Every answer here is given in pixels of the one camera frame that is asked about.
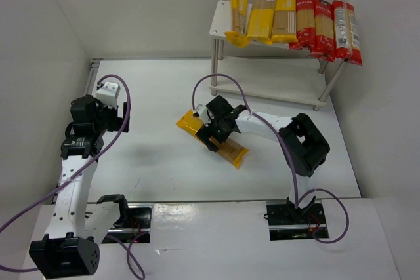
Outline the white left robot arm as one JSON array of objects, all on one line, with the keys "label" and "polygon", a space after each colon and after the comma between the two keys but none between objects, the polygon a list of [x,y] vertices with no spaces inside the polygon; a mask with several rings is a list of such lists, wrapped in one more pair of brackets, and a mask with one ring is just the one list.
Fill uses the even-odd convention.
[{"label": "white left robot arm", "polygon": [[73,121],[61,147],[60,191],[52,218],[42,239],[32,241],[29,255],[45,279],[87,276],[96,273],[99,246],[108,230],[127,219],[123,195],[102,196],[90,217],[85,216],[89,190],[104,152],[106,132],[127,132],[127,116],[119,117],[116,96],[98,92],[71,103]]}]

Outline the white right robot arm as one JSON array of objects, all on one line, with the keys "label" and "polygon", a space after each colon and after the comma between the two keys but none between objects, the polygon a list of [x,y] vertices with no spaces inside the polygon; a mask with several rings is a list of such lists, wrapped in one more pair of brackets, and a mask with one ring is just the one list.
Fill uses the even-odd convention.
[{"label": "white right robot arm", "polygon": [[315,198],[309,196],[310,178],[325,162],[330,146],[308,115],[281,117],[252,111],[245,105],[234,108],[225,98],[217,96],[206,106],[196,106],[193,116],[203,122],[196,137],[213,152],[233,132],[277,141],[292,172],[293,187],[287,202],[300,215],[312,207]]}]

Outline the yellow Pastatime spaghetti bag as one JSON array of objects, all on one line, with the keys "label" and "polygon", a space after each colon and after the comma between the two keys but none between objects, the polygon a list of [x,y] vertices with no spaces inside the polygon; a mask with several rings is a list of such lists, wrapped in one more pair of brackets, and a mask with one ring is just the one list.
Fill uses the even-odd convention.
[{"label": "yellow Pastatime spaghetti bag", "polygon": [[219,142],[213,136],[206,134],[204,131],[204,122],[200,118],[194,117],[192,110],[184,114],[177,121],[176,125],[205,145],[207,149],[234,165],[237,169],[240,168],[242,158],[249,151],[246,147],[229,138],[224,142]]}]

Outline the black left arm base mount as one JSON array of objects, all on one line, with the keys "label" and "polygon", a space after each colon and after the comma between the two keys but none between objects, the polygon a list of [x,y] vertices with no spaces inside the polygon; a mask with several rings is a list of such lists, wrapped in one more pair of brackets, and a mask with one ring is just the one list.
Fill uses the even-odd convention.
[{"label": "black left arm base mount", "polygon": [[152,204],[129,203],[128,219],[118,227],[111,227],[108,234],[119,239],[122,243],[149,243],[152,224]]}]

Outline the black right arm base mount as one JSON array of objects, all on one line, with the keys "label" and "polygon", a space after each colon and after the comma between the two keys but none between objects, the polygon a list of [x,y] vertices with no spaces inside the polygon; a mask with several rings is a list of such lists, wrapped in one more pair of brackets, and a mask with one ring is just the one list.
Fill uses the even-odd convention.
[{"label": "black right arm base mount", "polygon": [[293,217],[293,209],[286,203],[266,205],[263,218],[268,222],[271,241],[291,241],[313,239],[313,233],[320,239],[328,239],[324,208],[321,203],[315,203],[303,216]]}]

